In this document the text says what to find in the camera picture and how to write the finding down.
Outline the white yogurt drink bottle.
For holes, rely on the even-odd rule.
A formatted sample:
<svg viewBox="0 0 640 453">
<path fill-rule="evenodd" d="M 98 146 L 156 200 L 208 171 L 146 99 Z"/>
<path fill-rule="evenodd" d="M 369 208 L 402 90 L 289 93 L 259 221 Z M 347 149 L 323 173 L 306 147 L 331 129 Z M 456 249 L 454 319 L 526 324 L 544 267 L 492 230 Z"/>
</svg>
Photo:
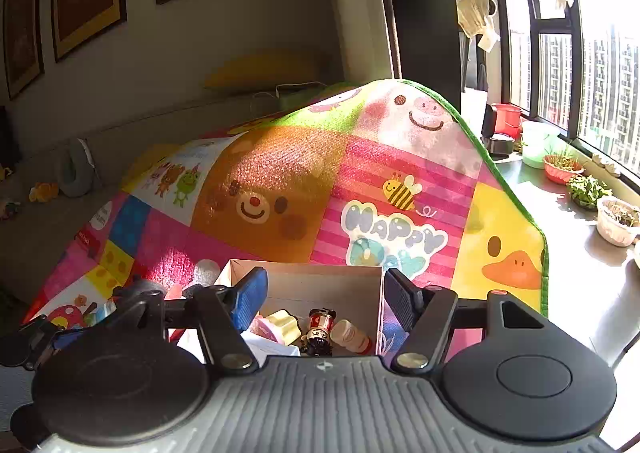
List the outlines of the white yogurt drink bottle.
<svg viewBox="0 0 640 453">
<path fill-rule="evenodd" d="M 373 349 L 372 339 L 348 320 L 337 321 L 330 332 L 331 340 L 355 355 L 368 355 Z"/>
</svg>

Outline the pink round toy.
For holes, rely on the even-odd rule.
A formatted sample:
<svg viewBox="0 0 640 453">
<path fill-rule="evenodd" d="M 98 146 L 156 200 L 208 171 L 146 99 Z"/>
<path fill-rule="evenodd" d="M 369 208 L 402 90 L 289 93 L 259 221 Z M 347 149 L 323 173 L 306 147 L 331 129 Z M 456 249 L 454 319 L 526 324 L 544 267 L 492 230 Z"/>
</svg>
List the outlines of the pink round toy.
<svg viewBox="0 0 640 453">
<path fill-rule="evenodd" d="M 296 317 L 283 309 L 266 317 L 256 315 L 248 331 L 283 346 L 291 346 L 302 335 Z"/>
</svg>

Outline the pink cardboard box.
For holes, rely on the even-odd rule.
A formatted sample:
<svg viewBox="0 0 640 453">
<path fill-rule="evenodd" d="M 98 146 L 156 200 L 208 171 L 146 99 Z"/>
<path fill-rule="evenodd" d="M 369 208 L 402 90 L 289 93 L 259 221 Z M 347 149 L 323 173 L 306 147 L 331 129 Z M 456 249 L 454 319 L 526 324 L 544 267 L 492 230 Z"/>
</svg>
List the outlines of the pink cardboard box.
<svg viewBox="0 0 640 453">
<path fill-rule="evenodd" d="M 216 283 L 233 286 L 256 267 L 264 268 L 268 275 L 267 299 L 259 310 L 262 317 L 285 310 L 306 329 L 312 309 L 332 309 L 340 321 L 349 321 L 367 335 L 372 343 L 372 355 L 382 352 L 381 268 L 232 259 Z"/>
</svg>

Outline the small dark figurine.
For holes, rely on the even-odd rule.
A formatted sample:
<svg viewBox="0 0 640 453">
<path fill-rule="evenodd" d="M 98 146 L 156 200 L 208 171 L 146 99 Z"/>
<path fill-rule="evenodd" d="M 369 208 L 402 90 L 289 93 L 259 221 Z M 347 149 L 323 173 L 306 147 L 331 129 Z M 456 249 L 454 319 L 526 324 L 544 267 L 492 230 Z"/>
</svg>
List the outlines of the small dark figurine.
<svg viewBox="0 0 640 453">
<path fill-rule="evenodd" d="M 308 331 L 300 342 L 300 352 L 308 357 L 330 357 L 333 347 L 331 331 L 335 323 L 336 312 L 331 309 L 318 308 L 309 312 Z"/>
</svg>

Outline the colourful cartoon play mat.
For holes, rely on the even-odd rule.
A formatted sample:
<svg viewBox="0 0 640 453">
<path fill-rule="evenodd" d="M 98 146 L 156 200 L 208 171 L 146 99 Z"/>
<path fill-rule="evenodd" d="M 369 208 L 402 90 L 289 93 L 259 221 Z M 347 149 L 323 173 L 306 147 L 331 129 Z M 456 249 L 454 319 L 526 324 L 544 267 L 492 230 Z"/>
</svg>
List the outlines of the colourful cartoon play mat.
<svg viewBox="0 0 640 453">
<path fill-rule="evenodd" d="M 395 268 L 548 309 L 548 246 L 438 93 L 385 79 L 183 145 L 152 147 L 76 234 L 29 308 L 66 329 L 118 286 L 177 294 L 231 260 Z"/>
</svg>

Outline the red bucket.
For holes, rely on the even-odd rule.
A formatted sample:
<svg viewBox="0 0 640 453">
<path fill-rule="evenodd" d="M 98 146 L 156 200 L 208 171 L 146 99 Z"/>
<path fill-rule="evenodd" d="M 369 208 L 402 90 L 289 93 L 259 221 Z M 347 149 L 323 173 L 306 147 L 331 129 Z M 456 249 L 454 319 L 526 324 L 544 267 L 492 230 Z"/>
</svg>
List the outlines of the red bucket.
<svg viewBox="0 0 640 453">
<path fill-rule="evenodd" d="M 522 132 L 522 110 L 511 103 L 495 103 L 490 106 L 492 112 L 492 133 L 510 136 L 517 140 Z"/>
</svg>

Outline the grey neck pillow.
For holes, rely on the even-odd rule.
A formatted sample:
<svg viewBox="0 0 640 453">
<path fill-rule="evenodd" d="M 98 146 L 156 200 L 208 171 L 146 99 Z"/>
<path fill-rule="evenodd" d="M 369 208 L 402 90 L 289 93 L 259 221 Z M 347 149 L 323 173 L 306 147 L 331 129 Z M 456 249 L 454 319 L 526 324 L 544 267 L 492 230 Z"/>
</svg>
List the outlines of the grey neck pillow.
<svg viewBox="0 0 640 453">
<path fill-rule="evenodd" d="M 55 161 L 56 182 L 69 198 L 85 196 L 101 186 L 96 162 L 85 139 L 70 140 Z"/>
</svg>

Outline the yellow pillow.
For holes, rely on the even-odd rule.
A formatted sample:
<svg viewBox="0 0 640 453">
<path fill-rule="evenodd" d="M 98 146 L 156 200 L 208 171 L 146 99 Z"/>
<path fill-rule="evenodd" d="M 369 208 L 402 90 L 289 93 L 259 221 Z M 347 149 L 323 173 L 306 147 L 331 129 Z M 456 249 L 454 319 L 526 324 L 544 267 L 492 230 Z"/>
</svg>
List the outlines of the yellow pillow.
<svg viewBox="0 0 640 453">
<path fill-rule="evenodd" d="M 269 49 L 224 62 L 203 81 L 203 87 L 221 95 L 267 91 L 279 84 L 320 81 L 326 56 L 303 49 Z"/>
</svg>

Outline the white plant pot bowl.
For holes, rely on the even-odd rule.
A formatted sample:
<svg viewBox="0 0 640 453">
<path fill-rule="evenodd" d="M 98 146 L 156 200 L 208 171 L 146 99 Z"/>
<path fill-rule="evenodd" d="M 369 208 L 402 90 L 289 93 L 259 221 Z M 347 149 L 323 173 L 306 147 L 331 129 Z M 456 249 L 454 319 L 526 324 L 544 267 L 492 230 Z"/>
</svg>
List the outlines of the white plant pot bowl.
<svg viewBox="0 0 640 453">
<path fill-rule="evenodd" d="M 639 236 L 639 208 L 614 196 L 597 201 L 597 231 L 610 244 L 628 247 Z"/>
</svg>

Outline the beige sofa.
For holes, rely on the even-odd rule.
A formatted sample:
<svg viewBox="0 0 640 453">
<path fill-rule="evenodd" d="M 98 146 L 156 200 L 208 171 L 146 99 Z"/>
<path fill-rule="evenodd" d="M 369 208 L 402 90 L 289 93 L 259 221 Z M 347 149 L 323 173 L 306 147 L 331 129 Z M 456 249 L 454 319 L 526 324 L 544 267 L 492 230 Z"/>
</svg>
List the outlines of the beige sofa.
<svg viewBox="0 0 640 453">
<path fill-rule="evenodd" d="M 21 203 L 15 218 L 1 222 L 2 291 L 31 303 L 81 225 L 111 198 L 129 167 L 152 145 L 186 143 L 279 109 L 276 98 L 254 93 L 161 110 L 81 133 L 98 170 L 98 185 L 85 196 L 47 204 L 29 202 L 28 190 L 37 182 L 55 179 L 55 161 L 67 142 L 27 153 L 17 172 L 1 182 L 1 197 Z"/>
</svg>

